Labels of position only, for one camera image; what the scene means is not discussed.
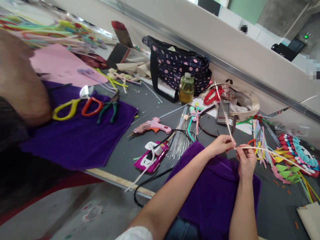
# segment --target navy polka dot bag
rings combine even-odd
[[[150,72],[154,90],[167,100],[179,100],[178,87],[181,77],[189,72],[194,77],[194,96],[206,90],[211,80],[208,58],[193,51],[186,51],[172,44],[161,42],[151,36],[145,36],[142,42],[151,50]],[[158,88],[158,78],[175,89],[174,98]]]

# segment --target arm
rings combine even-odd
[[[207,162],[235,145],[230,136],[220,135],[156,193],[128,228],[144,226],[153,239],[163,239]]]
[[[22,40],[0,29],[0,96],[30,127],[52,117],[47,91],[29,61],[33,54]]]
[[[245,149],[245,151],[243,151],[243,149],[240,148],[244,146],[247,145],[240,145],[237,148],[236,154],[240,161],[240,182],[230,223],[229,240],[258,239],[252,186],[253,172],[257,158],[253,149]]]

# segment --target sleeve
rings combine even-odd
[[[152,235],[145,227],[132,227],[115,240],[152,240]]]

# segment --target handbag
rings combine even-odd
[[[172,44],[161,42],[151,36],[145,36],[142,42],[151,50],[150,72],[154,90],[170,102],[179,100],[179,84],[181,77],[189,72],[194,77],[194,96],[202,93],[211,80],[208,58],[193,52],[178,48]],[[174,98],[158,88],[161,79],[175,89]]]
[[[243,122],[247,118],[257,114],[260,109],[260,104],[259,99],[255,94],[246,91],[239,86],[233,85],[233,81],[231,79],[226,80],[225,83],[217,84],[218,89],[221,89],[221,85],[227,85],[234,90],[236,103],[230,101],[231,117],[237,115],[238,121]],[[212,99],[216,99],[216,96],[213,95],[213,93],[216,93],[214,89],[216,89],[216,86],[212,83],[205,92],[200,94],[201,99],[206,101],[209,105],[214,102],[211,101]]]

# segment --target hand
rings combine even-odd
[[[250,147],[247,144],[241,144],[237,147],[237,159],[240,161],[239,164],[239,176],[240,179],[248,179],[252,181],[253,172],[256,167],[257,157],[252,148],[242,149],[241,147]]]
[[[236,142],[231,141],[230,135],[220,135],[208,147],[206,147],[206,151],[210,158],[213,158],[223,152],[228,153],[228,151],[233,149],[236,145]]]

